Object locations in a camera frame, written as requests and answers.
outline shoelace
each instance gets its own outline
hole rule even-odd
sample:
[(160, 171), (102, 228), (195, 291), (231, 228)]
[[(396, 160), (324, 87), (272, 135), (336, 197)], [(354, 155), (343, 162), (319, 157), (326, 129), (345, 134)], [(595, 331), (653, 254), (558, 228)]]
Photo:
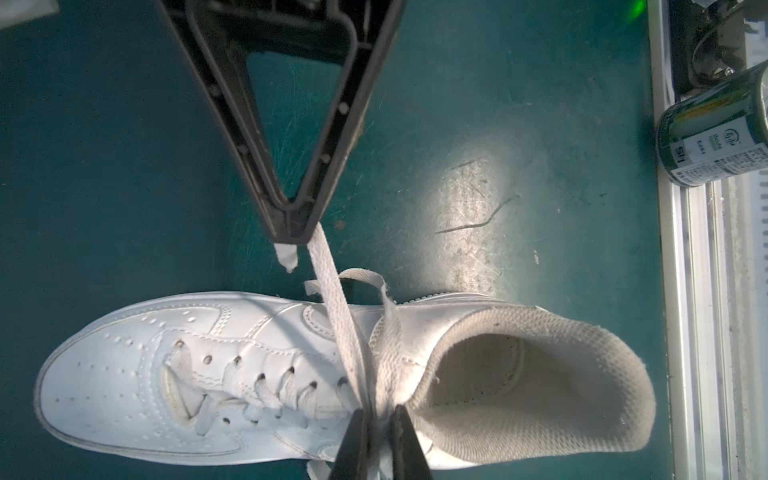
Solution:
[[(192, 383), (191, 354), (182, 342), (178, 342), (165, 364), (183, 381)], [(224, 367), (221, 390), (207, 390), (200, 410), (194, 416), (194, 429), (198, 435), (206, 435), (214, 424), (219, 410), (223, 407), (242, 407), (242, 414), (247, 420), (257, 424), (268, 412), (276, 419), (283, 413), (290, 414), (285, 422), (306, 428), (310, 419), (316, 419), (316, 382), (303, 388), (296, 385), (293, 367), (280, 379), (280, 387), (273, 392), (266, 384), (266, 376), (261, 374), (253, 382), (253, 390), (246, 387), (248, 379), (243, 372), (241, 357), (237, 357)], [(339, 402), (347, 412), (358, 408), (356, 398), (349, 387), (346, 377), (342, 377), (335, 388)]]
[[(399, 356), (402, 351), (397, 307), (387, 296), (386, 282), (378, 273), (357, 268), (338, 273), (319, 223), (307, 248), (317, 275), (316, 281), (306, 283), (307, 292), (314, 293), (319, 287), (349, 384), (363, 411), (372, 414), (375, 420), (369, 478), (377, 478), (379, 473), (391, 477), (392, 453), (386, 441), (386, 427), (395, 408), (394, 392), (399, 381)], [(384, 315), (376, 324), (370, 344), (363, 338), (349, 311), (341, 278), (359, 280), (379, 288)]]
[[(308, 294), (321, 293), (323, 296), (339, 357), (346, 371), (346, 382), (339, 382), (336, 395), (349, 412), (363, 408), (375, 420), (377, 435), (374, 435), (370, 449), (370, 465), (381, 465), (381, 473), (389, 476), (391, 452), (383, 439), (387, 436), (386, 426), (395, 408), (394, 390), (399, 381), (402, 334), (397, 307), (387, 296), (386, 282), (378, 273), (359, 268), (338, 273), (319, 223), (307, 248), (317, 280), (306, 282), (306, 290)], [(379, 289), (384, 314), (376, 324), (370, 344), (365, 341), (349, 311), (341, 287), (342, 278), (369, 283)], [(166, 365), (182, 380), (191, 381), (191, 355), (185, 347), (183, 343), (178, 343), (166, 359)], [(301, 412), (302, 416), (297, 418), (303, 426), (306, 426), (307, 419), (316, 417), (316, 384), (299, 388), (293, 381), (293, 369), (283, 374), (278, 392), (272, 392), (267, 387), (264, 376), (253, 384), (253, 391), (245, 388), (247, 381), (241, 378), (242, 371), (242, 361), (237, 357), (225, 367), (221, 391), (206, 392), (200, 411), (194, 417), (195, 432), (199, 435), (205, 435), (210, 430), (218, 410), (223, 406), (242, 406), (243, 416), (251, 422), (258, 422), (265, 410), (280, 417), (285, 408)], [(369, 476), (377, 477), (379, 468), (374, 466), (375, 471), (372, 470)]]

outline green can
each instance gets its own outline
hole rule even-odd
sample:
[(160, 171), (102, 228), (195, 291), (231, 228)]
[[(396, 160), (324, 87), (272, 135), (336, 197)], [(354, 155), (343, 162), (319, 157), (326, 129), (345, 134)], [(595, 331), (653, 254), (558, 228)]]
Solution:
[(768, 61), (671, 106), (656, 131), (656, 152), (679, 185), (768, 167)]

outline white sneaker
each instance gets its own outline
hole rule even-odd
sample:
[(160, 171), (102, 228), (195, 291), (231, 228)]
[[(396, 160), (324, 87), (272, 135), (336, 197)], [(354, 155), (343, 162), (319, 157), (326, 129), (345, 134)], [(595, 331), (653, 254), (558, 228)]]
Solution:
[[(443, 294), (396, 307), (402, 342), (387, 360), (376, 347), (392, 335), (385, 309), (349, 306), (385, 383), (378, 402), (386, 395), (407, 406), (431, 468), (647, 443), (650, 380), (608, 331), (483, 295)], [(51, 354), (35, 411), (60, 440), (153, 462), (332, 461), (360, 398), (359, 370), (348, 375), (335, 331), (323, 304), (254, 293), (139, 303)], [(387, 368), (396, 375), (381, 373)]]

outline green light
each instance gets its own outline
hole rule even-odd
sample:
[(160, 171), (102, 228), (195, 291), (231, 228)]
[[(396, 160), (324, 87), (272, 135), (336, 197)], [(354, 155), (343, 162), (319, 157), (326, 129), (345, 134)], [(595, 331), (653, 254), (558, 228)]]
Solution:
[(643, 12), (645, 12), (646, 7), (647, 7), (646, 0), (635, 0), (629, 12), (627, 13), (627, 23), (631, 23), (637, 20), (637, 18), (640, 17), (640, 15), (642, 15)]

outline shoe toe box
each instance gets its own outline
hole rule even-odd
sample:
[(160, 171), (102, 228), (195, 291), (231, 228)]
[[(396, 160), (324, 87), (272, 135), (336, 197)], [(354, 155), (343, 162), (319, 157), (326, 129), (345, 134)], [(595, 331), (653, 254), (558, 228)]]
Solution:
[(208, 331), (225, 313), (217, 306), (171, 301), (140, 304), (93, 322), (43, 365), (35, 387), (38, 419), (59, 439), (86, 449), (181, 447), (171, 429), (158, 428), (151, 418), (162, 399), (142, 389), (143, 356), (152, 355), (147, 344), (163, 331), (195, 326)]

